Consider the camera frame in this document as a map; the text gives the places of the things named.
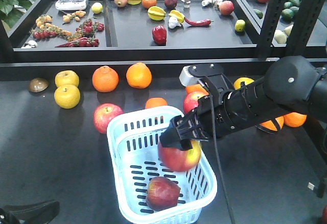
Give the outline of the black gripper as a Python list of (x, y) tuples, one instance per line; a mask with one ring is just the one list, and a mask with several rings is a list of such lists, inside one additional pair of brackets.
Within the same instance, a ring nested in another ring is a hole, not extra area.
[(184, 117), (173, 117), (159, 141), (164, 148), (188, 151), (191, 139), (202, 141), (220, 138), (266, 121), (266, 95), (263, 81), (254, 81), (240, 89), (201, 81), (209, 95), (199, 100), (198, 107)]

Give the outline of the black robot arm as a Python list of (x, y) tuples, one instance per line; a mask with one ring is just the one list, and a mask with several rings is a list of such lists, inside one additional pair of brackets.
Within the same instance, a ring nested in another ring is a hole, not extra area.
[(221, 138), (290, 112), (326, 121), (326, 68), (302, 56), (279, 59), (262, 78), (239, 89), (218, 68), (197, 65), (190, 71), (208, 96), (171, 119), (160, 136), (163, 147), (187, 151), (192, 140)]

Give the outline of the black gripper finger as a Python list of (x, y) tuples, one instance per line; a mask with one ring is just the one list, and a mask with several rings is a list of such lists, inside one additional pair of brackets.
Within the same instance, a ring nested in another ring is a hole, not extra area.
[(1, 223), (50, 223), (60, 211), (58, 201), (45, 201), (30, 205), (6, 205), (1, 208)]

